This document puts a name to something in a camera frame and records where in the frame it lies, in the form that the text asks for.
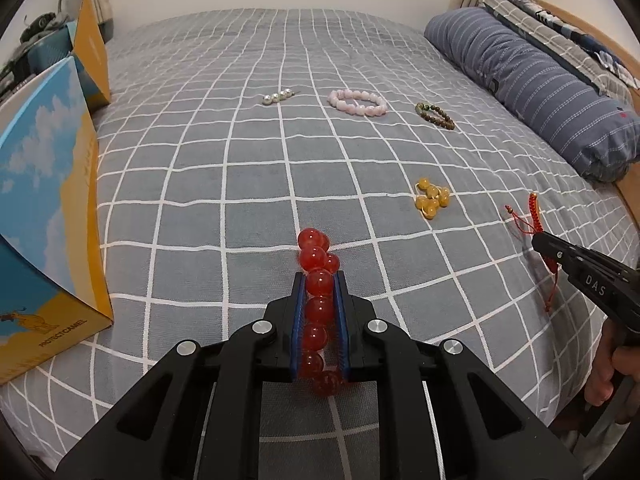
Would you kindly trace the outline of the right hand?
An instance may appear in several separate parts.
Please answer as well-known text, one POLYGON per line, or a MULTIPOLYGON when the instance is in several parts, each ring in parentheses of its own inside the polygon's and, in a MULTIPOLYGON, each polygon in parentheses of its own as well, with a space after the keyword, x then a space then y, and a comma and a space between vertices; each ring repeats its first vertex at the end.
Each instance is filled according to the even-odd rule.
POLYGON ((585 384, 585 399, 593 406, 600 406, 613 394, 613 376, 619 372, 634 380, 634 388, 625 403, 623 418, 631 418, 639 409, 640 353, 638 347, 618 344, 624 332, 613 320, 607 318, 602 326, 601 338, 594 356, 591 372, 585 384))

